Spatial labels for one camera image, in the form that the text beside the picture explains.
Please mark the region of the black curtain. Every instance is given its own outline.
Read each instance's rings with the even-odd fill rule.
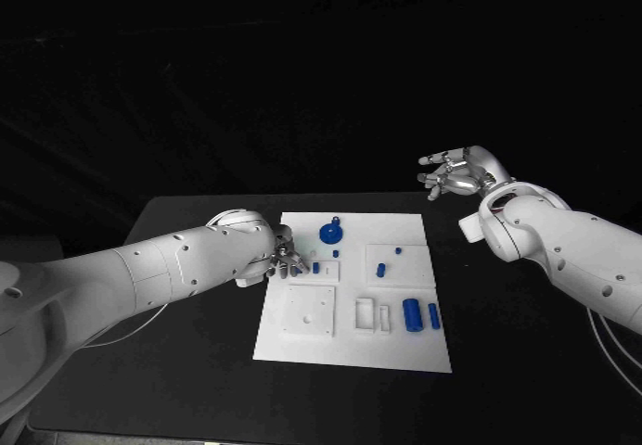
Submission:
[[[77,255],[121,244],[156,196],[421,190],[419,157],[473,144],[642,229],[628,11],[227,8],[5,29],[5,233]]]

